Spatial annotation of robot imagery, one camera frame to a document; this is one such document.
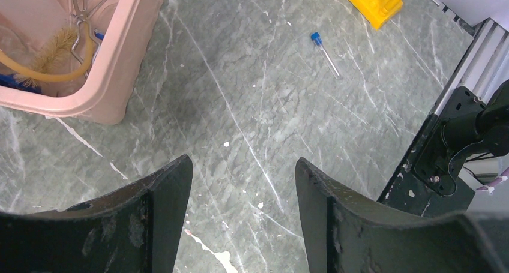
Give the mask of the tan rubber tube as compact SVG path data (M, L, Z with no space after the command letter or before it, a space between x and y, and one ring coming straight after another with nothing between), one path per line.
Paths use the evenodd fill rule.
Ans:
M68 82L84 75L91 67L94 56L94 37L91 22L82 20L81 24L86 29L85 57L80 66L72 72L65 74L52 74L51 71L58 68L66 57L72 54L72 47L80 37L80 29L77 25L65 26L56 31L34 55L30 66L24 66L1 51L1 63L15 72L14 79L17 83L24 83L35 87L39 83Z

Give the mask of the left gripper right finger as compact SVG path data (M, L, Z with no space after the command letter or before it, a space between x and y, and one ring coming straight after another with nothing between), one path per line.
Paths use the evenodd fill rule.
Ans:
M508 215L426 218L375 202L305 158L295 165L310 272L507 272Z

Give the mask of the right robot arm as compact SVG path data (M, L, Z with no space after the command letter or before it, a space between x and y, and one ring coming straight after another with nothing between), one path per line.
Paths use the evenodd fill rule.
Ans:
M466 159L485 153L508 154L508 82L487 104L468 88L456 88L417 154L412 173L438 195L451 196Z

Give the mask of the metal crucible tongs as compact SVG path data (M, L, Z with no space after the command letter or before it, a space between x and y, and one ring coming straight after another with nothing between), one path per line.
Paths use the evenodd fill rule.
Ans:
M89 29L87 36L91 38L91 40L95 43L94 45L94 53L92 55L92 62L89 68L84 73L84 78L87 79L89 72L91 70L91 66L93 62L95 61L98 51L100 50L101 43L104 39L104 32L101 32L98 29L92 29L92 25L90 23L92 16L96 13L98 9L100 9L108 0L100 0L94 7L91 9L87 8L87 1L82 0L82 5L79 5L78 0L71 0L74 13L71 13L71 16L76 19L76 26L78 28L78 31L81 29L81 25L88 24Z

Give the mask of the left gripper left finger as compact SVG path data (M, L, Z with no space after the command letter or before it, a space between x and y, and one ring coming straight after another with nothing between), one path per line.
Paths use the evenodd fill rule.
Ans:
M1 214L2 272L172 272L193 180L182 155L63 211Z

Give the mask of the brown test tube brush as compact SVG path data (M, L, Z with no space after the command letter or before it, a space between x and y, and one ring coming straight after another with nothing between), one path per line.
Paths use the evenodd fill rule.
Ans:
M31 74L26 76L22 73L16 74L17 81L25 81L28 85L39 85L40 83L67 82L74 76L56 74L58 69L71 55L71 48L78 39L79 33L74 27L60 29L42 48L35 54L29 65Z

